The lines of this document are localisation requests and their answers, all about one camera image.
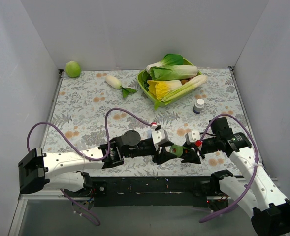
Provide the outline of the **green pill bottle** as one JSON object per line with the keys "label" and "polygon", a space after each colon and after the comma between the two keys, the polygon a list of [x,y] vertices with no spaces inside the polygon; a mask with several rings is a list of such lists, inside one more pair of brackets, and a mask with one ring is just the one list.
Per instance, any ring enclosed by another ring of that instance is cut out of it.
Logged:
{"label": "green pill bottle", "polygon": [[169,152],[176,155],[178,158],[184,159],[186,157],[189,157],[189,155],[191,154],[191,149],[184,146],[173,144],[170,147]]}

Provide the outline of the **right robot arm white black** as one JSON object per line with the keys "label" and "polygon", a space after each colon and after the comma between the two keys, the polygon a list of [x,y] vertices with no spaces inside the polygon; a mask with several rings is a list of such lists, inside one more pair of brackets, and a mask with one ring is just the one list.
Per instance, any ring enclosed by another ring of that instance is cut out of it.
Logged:
{"label": "right robot arm white black", "polygon": [[221,151],[239,169],[246,180],[240,183],[229,171],[222,170],[211,175],[210,190],[215,195],[226,194],[233,199],[233,204],[215,211],[200,220],[201,223],[212,220],[220,214],[241,207],[251,220],[259,236],[280,236],[290,233],[290,200],[271,180],[263,165],[258,160],[258,149],[250,133],[234,133],[226,117],[213,118],[206,132],[191,131],[186,134],[186,142],[180,148],[184,162],[200,162],[206,154]]}

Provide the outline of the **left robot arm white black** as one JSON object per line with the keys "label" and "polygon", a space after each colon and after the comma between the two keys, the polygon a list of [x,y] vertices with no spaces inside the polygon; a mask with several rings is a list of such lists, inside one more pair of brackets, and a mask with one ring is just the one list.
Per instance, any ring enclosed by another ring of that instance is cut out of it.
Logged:
{"label": "left robot arm white black", "polygon": [[34,148],[18,163],[20,194],[53,188],[86,197],[93,187],[87,170],[114,168],[122,165],[125,158],[144,156],[151,156],[160,165],[177,157],[165,149],[172,144],[166,131],[160,129],[145,140],[137,131],[129,130],[111,139],[110,144],[79,153],[44,153],[41,148]]}

